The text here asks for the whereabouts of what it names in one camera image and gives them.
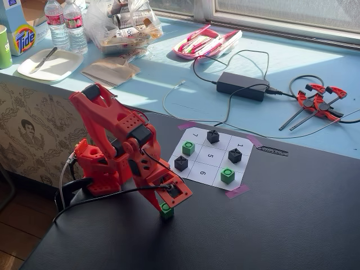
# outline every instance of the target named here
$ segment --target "pink pencil case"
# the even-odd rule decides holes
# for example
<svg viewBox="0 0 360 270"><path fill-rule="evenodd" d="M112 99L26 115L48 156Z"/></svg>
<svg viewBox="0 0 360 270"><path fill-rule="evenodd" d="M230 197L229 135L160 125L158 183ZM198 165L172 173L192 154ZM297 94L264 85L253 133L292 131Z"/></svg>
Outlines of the pink pencil case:
<svg viewBox="0 0 360 270"><path fill-rule="evenodd" d="M239 39L242 37L242 32L240 30L235 30L233 32L230 32L226 35L224 35L219 40L218 47L215 47L214 49L210 50L208 53L205 53L204 55L209 56L213 59L219 58L221 55L225 53L229 53L236 47L236 45L239 43ZM196 62L199 62L201 64L208 63L213 61L212 59L208 57L199 57Z"/></svg>
<svg viewBox="0 0 360 270"><path fill-rule="evenodd" d="M238 43L239 38L242 36L241 31L233 31L229 34L224 35L222 38L220 35L213 31L208 29L210 25L207 25L195 32L192 32L189 36L187 36L186 39L179 42L174 48L173 51L176 55L185 58L185 59L194 59L197 56L200 55L207 55L212 58L218 58L223 53L230 52L233 47ZM196 38L201 39L199 42L196 42L196 38L194 38L194 43L191 44L191 48L195 48L194 50L190 50L189 48L186 48L189 44L189 39L193 36L196 36ZM201 47L201 42L205 39L206 45ZM212 61L212 59L207 57L199 57L198 62L200 63L206 63L209 61Z"/></svg>
<svg viewBox="0 0 360 270"><path fill-rule="evenodd" d="M197 30L193 33L191 33L189 36L187 36L186 39L182 40L181 42L179 42L174 48L173 48L173 51L176 53L176 55L182 57L182 58L185 58L185 59L194 59L195 57L199 56L199 55L202 55L204 54L205 52L207 52L208 50L212 49L213 47L215 47L217 44L218 44L218 41L220 39L220 35L215 32L215 31L212 31L210 29L205 29L202 31L201 33L201 36L204 36L206 38L210 38L210 41L206 44L205 47L201 48L200 50L192 53L192 52L188 52L184 49L182 49L181 46L183 46L184 44L186 44L188 42L188 38L191 36L191 35L194 35L196 34L197 32L201 31L202 29L200 30Z"/></svg>

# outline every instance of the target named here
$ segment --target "water bottle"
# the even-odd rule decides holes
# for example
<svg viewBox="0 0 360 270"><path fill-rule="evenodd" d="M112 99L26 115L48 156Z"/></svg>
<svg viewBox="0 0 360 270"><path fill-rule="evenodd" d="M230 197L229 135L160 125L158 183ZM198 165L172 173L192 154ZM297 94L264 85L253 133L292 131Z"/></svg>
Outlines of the water bottle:
<svg viewBox="0 0 360 270"><path fill-rule="evenodd" d="M45 5L44 12L51 32L51 39L54 47L69 50L69 35L66 30L61 5L56 2L56 0L48 0Z"/></svg>
<svg viewBox="0 0 360 270"><path fill-rule="evenodd" d="M83 17L80 8L75 5L75 0L66 0L64 19L71 50L80 55L87 53L88 43L84 32Z"/></svg>

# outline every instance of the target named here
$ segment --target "plastic bag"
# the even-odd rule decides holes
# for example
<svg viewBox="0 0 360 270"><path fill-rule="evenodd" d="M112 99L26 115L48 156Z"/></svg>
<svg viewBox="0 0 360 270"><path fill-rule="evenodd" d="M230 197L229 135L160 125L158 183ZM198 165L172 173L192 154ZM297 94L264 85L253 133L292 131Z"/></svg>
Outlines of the plastic bag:
<svg viewBox="0 0 360 270"><path fill-rule="evenodd" d="M114 18L108 17L109 7L114 1L119 0L94 0L85 15L85 32L103 53L141 48L162 36L161 22L149 1L128 0L129 12L115 17L117 24Z"/></svg>

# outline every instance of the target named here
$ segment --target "white plate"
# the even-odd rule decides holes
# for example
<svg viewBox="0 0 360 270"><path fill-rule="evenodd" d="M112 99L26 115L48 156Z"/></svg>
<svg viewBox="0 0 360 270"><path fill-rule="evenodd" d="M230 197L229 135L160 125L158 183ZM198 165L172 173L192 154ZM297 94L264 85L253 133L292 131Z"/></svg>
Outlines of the white plate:
<svg viewBox="0 0 360 270"><path fill-rule="evenodd" d="M44 49L26 59L17 72L36 80L57 81L69 76L83 62L84 57L73 52L58 49L38 71L29 74L46 57L52 49Z"/></svg>

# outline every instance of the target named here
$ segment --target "wallpaper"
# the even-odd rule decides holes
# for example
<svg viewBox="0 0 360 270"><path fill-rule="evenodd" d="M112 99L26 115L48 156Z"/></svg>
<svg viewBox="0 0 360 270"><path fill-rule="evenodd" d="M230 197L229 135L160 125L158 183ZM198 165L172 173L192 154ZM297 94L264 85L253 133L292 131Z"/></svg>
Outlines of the wallpaper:
<svg viewBox="0 0 360 270"><path fill-rule="evenodd" d="M59 186L74 146L84 137L92 143L75 107L62 97L0 82L0 113L1 164L51 186ZM76 164L74 170L81 178L81 167ZM67 169L64 183L68 181L72 177Z"/></svg>

